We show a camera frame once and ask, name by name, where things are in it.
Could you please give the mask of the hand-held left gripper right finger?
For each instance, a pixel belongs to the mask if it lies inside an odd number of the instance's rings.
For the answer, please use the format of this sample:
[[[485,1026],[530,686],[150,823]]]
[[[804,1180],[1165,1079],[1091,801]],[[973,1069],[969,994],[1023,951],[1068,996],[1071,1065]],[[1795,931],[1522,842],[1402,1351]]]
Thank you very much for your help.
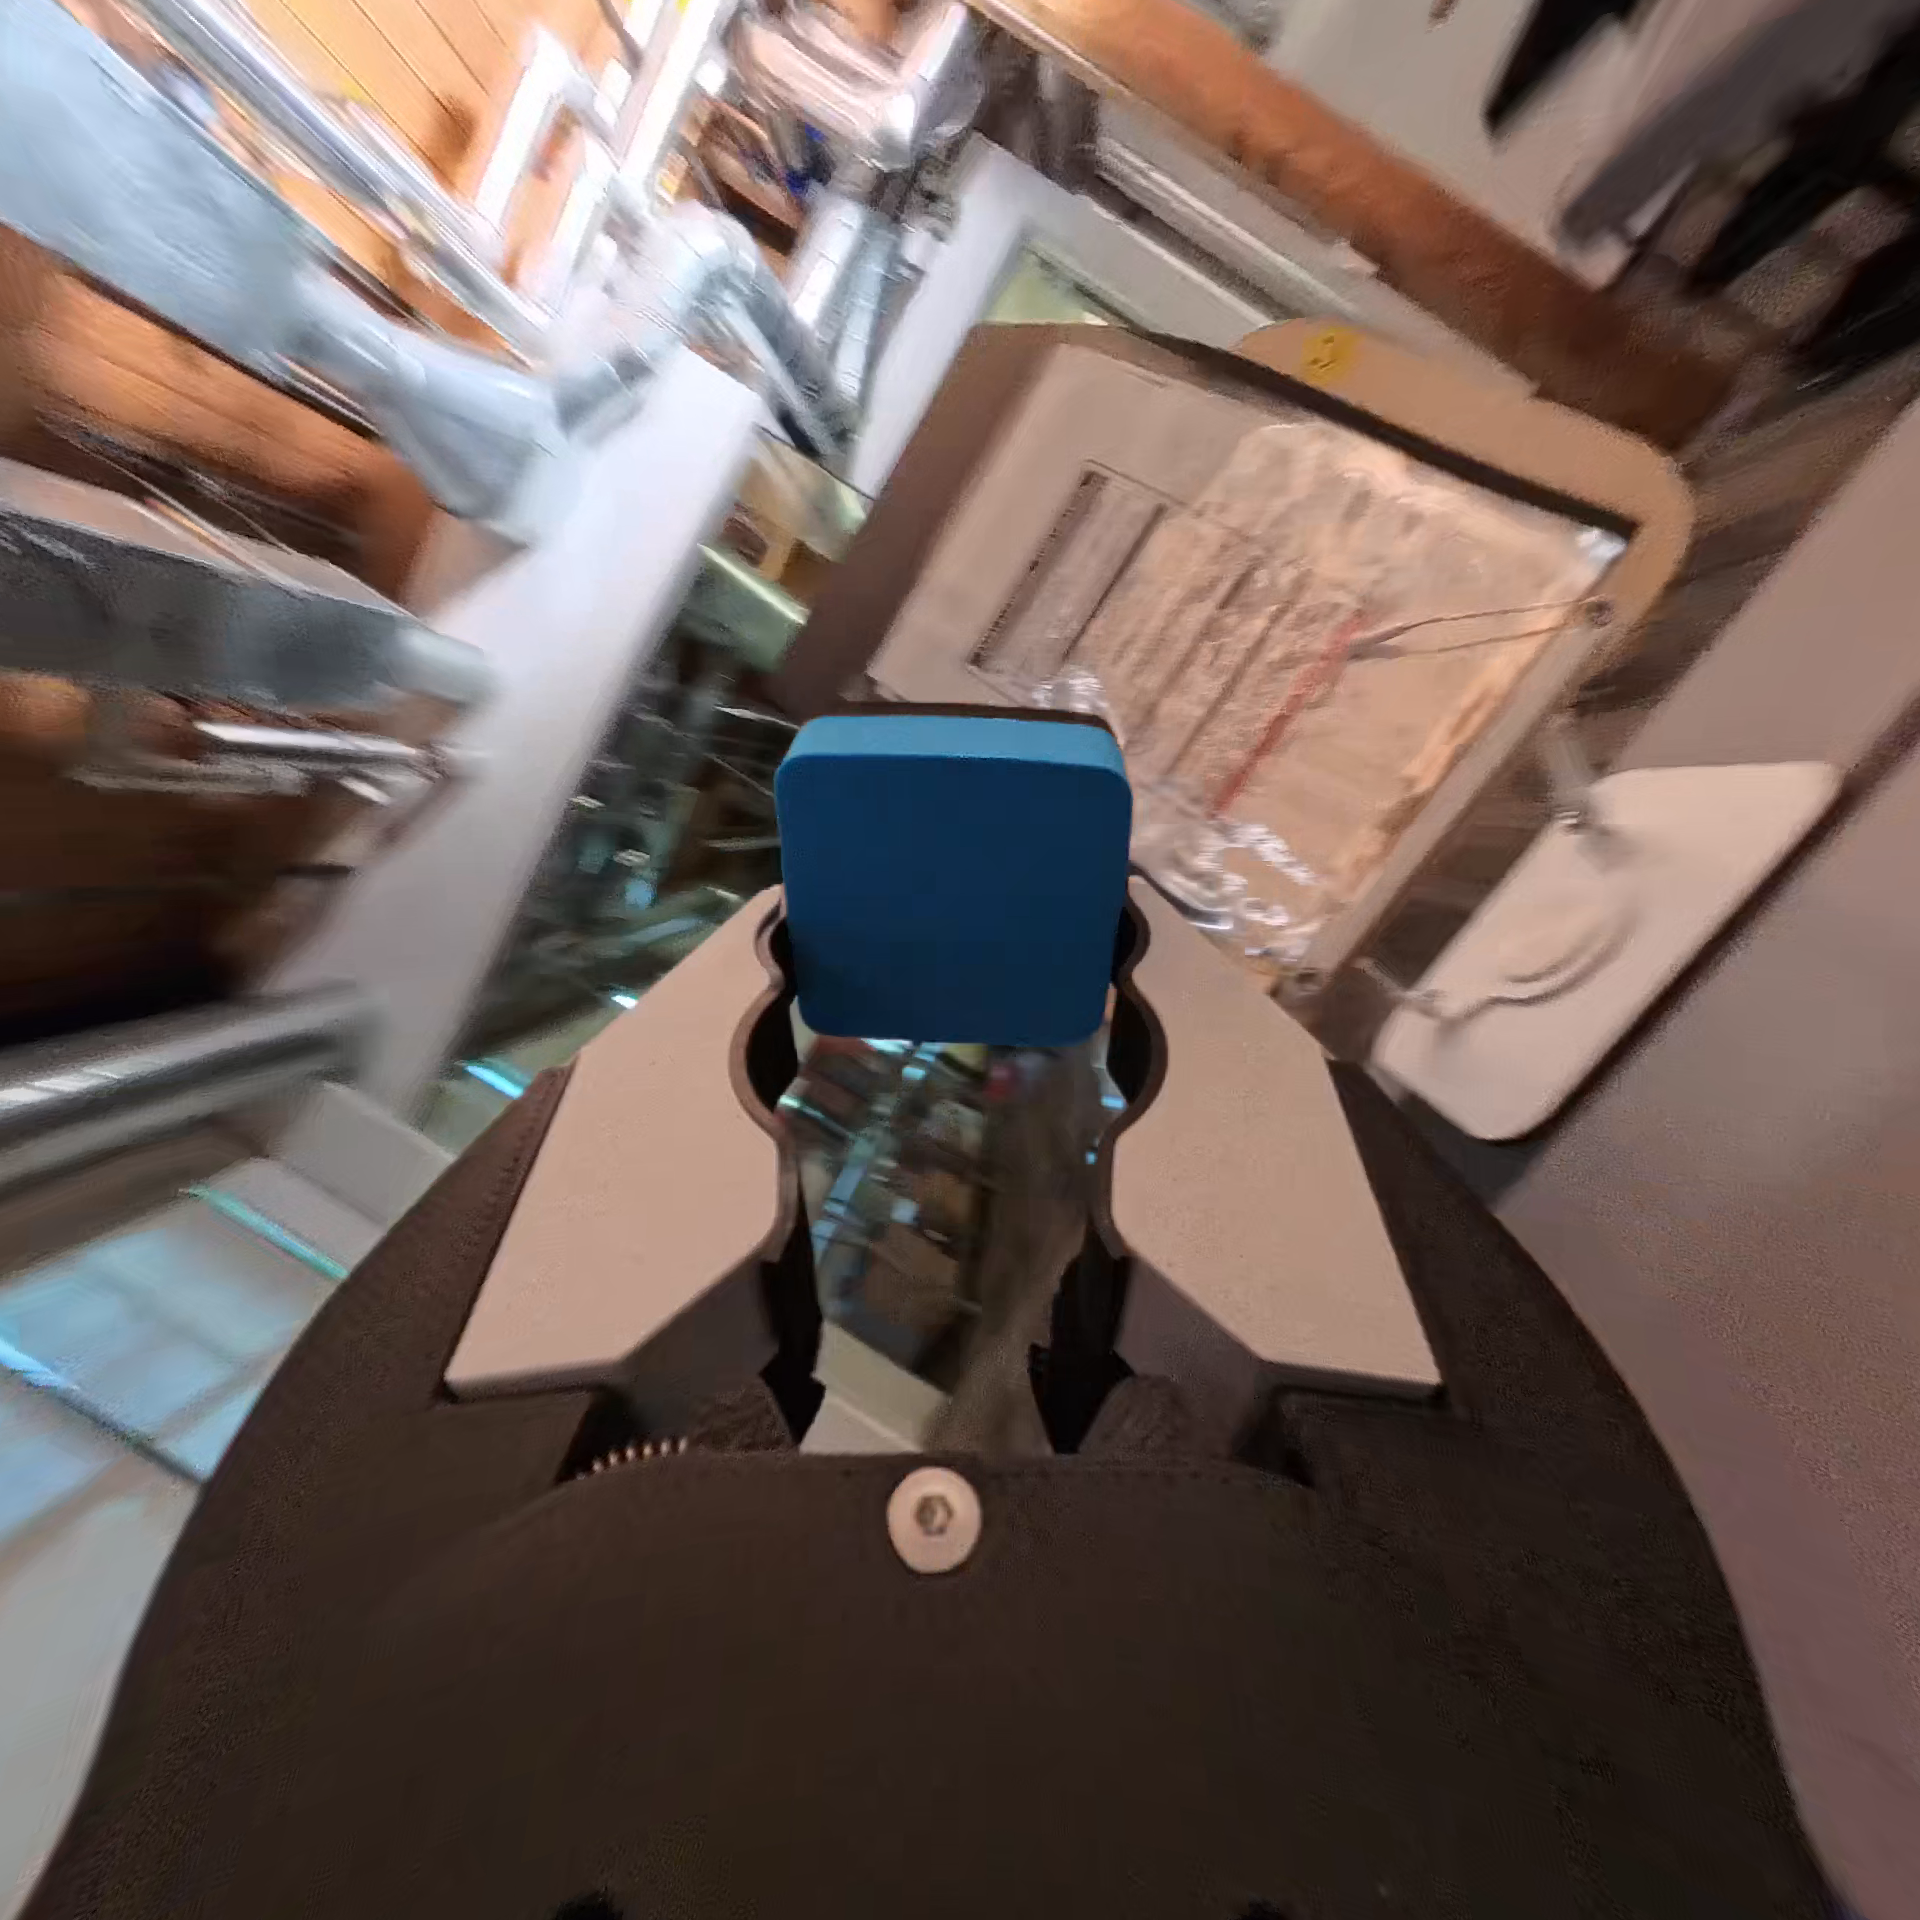
[[[1233,1451],[1287,1394],[1429,1405],[1445,1383],[1331,1057],[1142,877],[1114,947],[1120,1109],[1034,1354],[1053,1452],[1122,1386]]]

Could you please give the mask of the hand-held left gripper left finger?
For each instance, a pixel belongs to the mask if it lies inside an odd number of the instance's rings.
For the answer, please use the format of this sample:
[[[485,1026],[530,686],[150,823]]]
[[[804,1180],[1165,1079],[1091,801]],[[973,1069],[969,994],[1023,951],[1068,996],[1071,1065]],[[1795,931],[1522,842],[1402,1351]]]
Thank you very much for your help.
[[[778,1113],[800,1070],[783,907],[753,897],[569,1062],[451,1398],[590,1389],[652,1442],[756,1386],[804,1440],[825,1324]]]

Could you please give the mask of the blue foam block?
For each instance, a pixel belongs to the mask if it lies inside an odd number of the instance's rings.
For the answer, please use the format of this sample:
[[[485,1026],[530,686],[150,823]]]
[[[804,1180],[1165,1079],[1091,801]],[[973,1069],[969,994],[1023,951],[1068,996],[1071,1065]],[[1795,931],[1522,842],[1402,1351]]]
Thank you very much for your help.
[[[1107,1016],[1133,792],[1046,709],[808,719],[775,772],[785,971],[833,1040],[1068,1048]]]

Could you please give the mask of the white stand base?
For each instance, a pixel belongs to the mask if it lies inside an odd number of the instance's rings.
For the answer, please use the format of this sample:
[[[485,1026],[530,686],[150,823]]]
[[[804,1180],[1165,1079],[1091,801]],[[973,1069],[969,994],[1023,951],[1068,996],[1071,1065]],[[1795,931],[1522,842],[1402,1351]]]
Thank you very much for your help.
[[[1456,1131],[1535,1134],[1840,796],[1825,761],[1616,772],[1546,828],[1382,1021],[1369,1065]]]

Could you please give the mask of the clear-sleeved instruction sheet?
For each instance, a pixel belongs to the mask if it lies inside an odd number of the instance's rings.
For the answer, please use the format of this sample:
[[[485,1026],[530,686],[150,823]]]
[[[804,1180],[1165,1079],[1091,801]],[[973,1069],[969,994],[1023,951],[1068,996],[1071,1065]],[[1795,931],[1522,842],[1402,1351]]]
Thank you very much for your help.
[[[1625,548],[1355,419],[1068,343],[868,684],[1104,723],[1139,873],[1259,971],[1311,976],[1535,664],[1605,625]]]

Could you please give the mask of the instruction sheet on stand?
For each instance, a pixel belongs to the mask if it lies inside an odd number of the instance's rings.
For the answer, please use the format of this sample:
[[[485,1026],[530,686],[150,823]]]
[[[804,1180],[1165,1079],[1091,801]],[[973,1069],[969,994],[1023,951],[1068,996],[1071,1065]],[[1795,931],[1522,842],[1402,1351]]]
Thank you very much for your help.
[[[882,697],[868,684],[868,664],[878,646],[889,635],[905,595],[919,582],[926,552],[959,484],[981,466],[988,445],[996,440],[999,427],[1008,420],[1026,382],[1039,370],[1042,357],[1068,343],[1088,343],[1092,352],[1136,359],[1154,370],[1176,370],[1185,379],[1294,398],[1371,427],[1371,419],[1340,402],[1306,397],[1294,382],[1241,362],[1230,350],[1131,336],[1100,323],[976,328],[952,359],[909,444],[898,452],[891,477],[880,484],[853,545],[813,601],[803,635],[775,671],[775,707],[783,709],[783,715],[790,719],[811,719],[833,709],[839,697],[853,694],[898,704]],[[1328,969],[1311,976],[1266,975],[1280,996],[1291,1003],[1320,996],[1334,976],[1351,971],[1363,958],[1378,927],[1400,907],[1414,881],[1479,802],[1479,795],[1508,776],[1517,758],[1524,755],[1559,709],[1535,718],[1524,709],[1522,693],[1512,697],[1501,719],[1479,737],[1452,776],[1435,788],[1432,801],[1381,873],[1374,892],[1369,892],[1360,907],[1337,927],[1328,947]]]

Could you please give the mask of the silver air duct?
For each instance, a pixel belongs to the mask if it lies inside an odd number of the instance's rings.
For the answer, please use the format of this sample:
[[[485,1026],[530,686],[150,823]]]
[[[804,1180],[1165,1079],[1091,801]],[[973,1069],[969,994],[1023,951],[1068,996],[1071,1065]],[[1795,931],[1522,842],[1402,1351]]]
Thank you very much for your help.
[[[5,2],[3,231],[508,524],[681,343],[844,466],[963,2]]]

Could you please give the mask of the wooden support post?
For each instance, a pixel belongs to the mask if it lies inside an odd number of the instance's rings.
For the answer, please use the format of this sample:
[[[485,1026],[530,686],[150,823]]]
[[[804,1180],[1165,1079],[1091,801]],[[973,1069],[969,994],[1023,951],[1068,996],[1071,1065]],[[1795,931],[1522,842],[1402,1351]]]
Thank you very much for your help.
[[[994,27],[1139,109],[1275,211],[1378,269],[1389,292],[1569,404],[1677,452],[1735,375],[1683,332],[1587,287],[1187,2],[973,2]]]

